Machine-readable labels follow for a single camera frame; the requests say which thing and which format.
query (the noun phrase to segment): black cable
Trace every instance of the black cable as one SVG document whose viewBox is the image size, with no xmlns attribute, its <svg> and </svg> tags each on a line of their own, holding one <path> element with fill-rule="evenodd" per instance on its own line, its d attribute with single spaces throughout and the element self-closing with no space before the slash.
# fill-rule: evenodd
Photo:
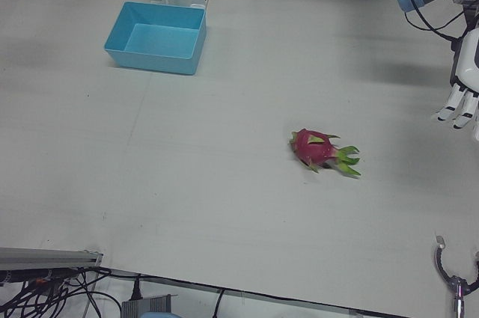
<svg viewBox="0 0 479 318">
<path fill-rule="evenodd" d="M 452 36 L 449 36 L 449 35 L 446 35 L 446 34 L 443 34 L 442 32 L 439 32 L 438 30 L 436 30 L 427 20 L 426 18 L 423 16 L 423 14 L 421 13 L 421 11 L 419 10 L 419 7 L 417 6 L 417 4 L 415 3 L 415 0 L 410 0 L 411 3 L 412 3 L 412 6 L 414 7 L 414 10 L 416 11 L 416 13 L 418 14 L 418 16 L 421 18 L 422 22 L 436 35 L 440 36 L 441 38 L 453 43 L 455 41 L 457 41 L 457 38 L 455 37 L 452 37 Z"/>
<path fill-rule="evenodd" d="M 479 2 L 479 0 L 474 0 L 471 4 L 467 5 L 460 13 L 458 13 L 455 17 L 453 17 L 451 20 L 446 22 L 443 26 L 435 27 L 436 30 L 442 30 L 443 28 L 448 27 L 452 22 L 456 21 L 459 19 L 467 10 L 469 10 L 471 7 L 476 5 Z M 404 13 L 404 16 L 406 17 L 406 21 L 413 27 L 421 31 L 431 31 L 430 28 L 422 28 L 421 26 L 417 26 L 416 24 L 413 24 L 410 20 L 409 17 L 407 16 L 407 13 Z"/>
<path fill-rule="evenodd" d="M 225 294 L 225 290 L 222 290 L 219 293 L 218 300 L 216 301 L 215 312 L 213 313 L 213 318 L 218 318 L 219 303 L 222 301 L 223 294 Z"/>
<path fill-rule="evenodd" d="M 100 273 L 101 276 L 92 281 L 87 282 L 87 278 L 85 274 L 86 272 L 97 272 L 97 273 Z M 65 282 L 66 279 L 73 278 L 74 276 L 79 276 L 79 275 L 83 279 L 83 282 L 80 282 L 80 280 L 77 279 L 77 281 L 80 284 L 79 287 L 74 289 L 72 292 L 68 292 L 67 288 L 63 288 L 63 289 L 60 289 L 59 292 L 55 293 L 56 285 L 58 285 L 59 283 L 64 284 L 66 283 Z M 98 305 L 96 301 L 94 300 L 94 297 L 92 296 L 93 294 L 99 294 L 112 299 L 117 304 L 117 306 L 121 309 L 120 303 L 114 297 L 106 293 L 101 293 L 97 291 L 95 291 L 95 293 L 92 293 L 92 291 L 88 290 L 88 286 L 108 276 L 109 276 L 108 273 L 98 272 L 96 269 L 92 269 L 92 268 L 77 269 L 75 271 L 72 271 L 66 277 L 54 278 L 50 281 L 44 281 L 40 285 L 38 285 L 37 282 L 31 283 L 29 286 L 25 286 L 25 284 L 23 284 L 22 289 L 20 290 L 19 293 L 17 293 L 9 302 L 0 306 L 0 313 L 4 313 L 4 318 L 9 318 L 17 309 L 21 309 L 22 318 L 29 318 L 33 316 L 37 318 L 41 318 L 42 316 L 44 316 L 45 314 L 51 311 L 50 317 L 56 318 L 58 317 L 60 312 L 64 309 L 66 300 L 68 298 L 70 298 L 71 296 L 78 296 L 81 294 L 85 294 L 90 300 L 91 304 L 93 305 L 95 311 L 99 314 L 99 317 L 101 317 L 100 309 L 98 308 Z M 41 294 L 47 292 L 48 290 L 49 290 L 49 294 L 47 295 L 47 297 L 44 299 L 43 302 L 40 302 Z M 32 299 L 35 299 L 34 304 L 29 303 Z"/>
</svg>

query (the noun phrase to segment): wire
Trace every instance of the wire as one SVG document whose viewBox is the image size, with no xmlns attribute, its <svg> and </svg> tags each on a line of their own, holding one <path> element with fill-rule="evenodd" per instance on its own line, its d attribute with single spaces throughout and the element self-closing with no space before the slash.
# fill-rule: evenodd
<svg viewBox="0 0 479 318">
<path fill-rule="evenodd" d="M 99 273 L 99 277 L 88 281 L 87 272 Z M 22 318 L 43 318 L 48 314 L 49 318 L 58 318 L 63 311 L 66 302 L 73 296 L 86 295 L 89 302 L 94 308 L 97 316 L 102 317 L 101 311 L 94 296 L 105 296 L 111 299 L 121 312 L 120 302 L 107 293 L 89 290 L 89 286 L 96 282 L 109 277 L 111 270 L 102 269 L 100 272 L 97 267 L 88 269 L 77 269 L 68 275 L 59 278 L 53 278 L 49 281 L 36 280 L 31 281 L 29 285 L 26 282 L 22 285 L 22 289 L 4 305 L 0 305 L 0 313 L 4 318 L 10 318 L 17 310 L 19 310 Z M 71 278 L 75 278 L 77 284 L 69 282 Z"/>
<path fill-rule="evenodd" d="M 434 34 L 442 37 L 443 39 L 453 43 L 455 41 L 457 41 L 457 38 L 455 37 L 452 37 L 452 36 L 449 36 L 449 35 L 446 35 L 446 34 L 443 34 L 442 32 L 439 32 L 438 29 L 434 28 L 427 20 L 426 18 L 423 16 L 423 14 L 421 13 L 421 11 L 419 10 L 419 7 L 417 6 L 417 4 L 415 3 L 415 0 L 410 0 L 411 3 L 412 3 L 412 6 L 414 7 L 414 10 L 416 11 L 416 13 L 418 14 L 418 16 L 421 18 L 422 22 L 429 28 L 428 31 L 432 31 Z"/>
<path fill-rule="evenodd" d="M 213 318 L 218 318 L 218 309 L 219 309 L 219 303 L 222 301 L 223 294 L 225 294 L 226 290 L 222 290 L 219 293 L 218 300 L 216 301 L 216 307 L 215 307 L 215 312 L 213 313 Z"/>
<path fill-rule="evenodd" d="M 450 19 L 448 22 L 446 22 L 443 26 L 436 27 L 436 30 L 441 30 L 443 28 L 448 27 L 452 22 L 456 21 L 459 19 L 467 10 L 471 9 L 475 4 L 477 4 L 479 0 L 474 0 L 471 4 L 467 5 L 464 10 L 462 10 L 460 13 L 458 13 L 455 17 Z M 413 24 L 410 20 L 409 17 L 407 16 L 407 13 L 404 13 L 404 16 L 406 17 L 406 21 L 413 27 L 421 31 L 432 31 L 430 28 L 422 28 L 421 26 L 417 26 L 416 24 Z"/>
</svg>

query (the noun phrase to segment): power cord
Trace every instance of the power cord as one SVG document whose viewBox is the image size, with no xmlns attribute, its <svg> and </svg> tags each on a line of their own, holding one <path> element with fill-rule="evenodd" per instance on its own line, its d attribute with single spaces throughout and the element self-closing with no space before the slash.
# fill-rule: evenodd
<svg viewBox="0 0 479 318">
<path fill-rule="evenodd" d="M 132 298 L 129 299 L 130 301 L 138 301 L 139 299 L 143 299 L 140 292 L 140 277 L 141 275 L 138 275 L 135 278 L 135 283 L 133 284 Z"/>
<path fill-rule="evenodd" d="M 80 295 L 88 297 L 99 318 L 102 315 L 94 296 L 105 296 L 111 299 L 121 311 L 120 302 L 113 296 L 89 290 L 90 285 L 108 277 L 108 273 L 100 273 L 100 277 L 88 281 L 87 272 L 96 272 L 96 269 L 77 269 L 60 278 L 37 279 L 30 281 L 28 285 L 25 281 L 20 292 L 9 302 L 0 306 L 0 313 L 3 313 L 4 318 L 10 318 L 15 312 L 19 312 L 22 318 L 58 318 L 67 300 Z"/>
<path fill-rule="evenodd" d="M 226 290 L 221 290 L 219 293 L 218 300 L 216 301 L 216 307 L 215 307 L 215 312 L 213 313 L 213 318 L 218 318 L 218 309 L 219 309 L 219 303 L 222 301 L 223 294 L 225 294 Z"/>
</svg>

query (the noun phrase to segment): white table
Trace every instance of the white table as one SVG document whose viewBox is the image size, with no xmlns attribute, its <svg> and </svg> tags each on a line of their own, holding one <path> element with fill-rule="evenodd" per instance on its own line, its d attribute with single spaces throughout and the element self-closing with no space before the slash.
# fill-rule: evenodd
<svg viewBox="0 0 479 318">
<path fill-rule="evenodd" d="M 475 277 L 479 144 L 429 119 L 447 43 L 395 0 L 210 0 L 197 74 L 151 73 L 103 51 L 124 1 L 148 0 L 0 0 L 0 246 L 451 316 L 432 253 L 442 234 L 445 267 Z M 305 169 L 303 127 L 359 147 L 361 178 Z"/>
</svg>

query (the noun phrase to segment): robotic hand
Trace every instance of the robotic hand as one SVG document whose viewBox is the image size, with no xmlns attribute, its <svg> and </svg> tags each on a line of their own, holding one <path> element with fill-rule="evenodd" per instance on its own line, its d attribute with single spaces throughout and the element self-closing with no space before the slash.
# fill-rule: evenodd
<svg viewBox="0 0 479 318">
<path fill-rule="evenodd" d="M 416 10 L 429 30 L 454 44 L 454 65 L 451 72 L 452 92 L 445 106 L 436 112 L 434 117 L 439 121 L 449 119 L 460 103 L 463 102 L 460 113 L 454 118 L 454 128 L 462 129 L 475 115 L 473 136 L 479 141 L 479 28 L 474 28 L 475 22 L 479 19 L 479 10 L 477 10 L 477 15 L 473 19 L 475 21 L 473 22 L 474 25 L 469 27 L 468 24 L 465 34 L 460 39 L 455 39 L 439 33 L 421 15 L 418 8 L 434 0 L 397 1 L 405 13 Z"/>
<path fill-rule="evenodd" d="M 470 31 L 456 50 L 451 85 L 448 101 L 434 117 L 439 121 L 448 120 L 464 99 L 461 112 L 453 120 L 454 128 L 462 129 L 475 115 L 472 132 L 479 141 L 479 28 Z"/>
</svg>

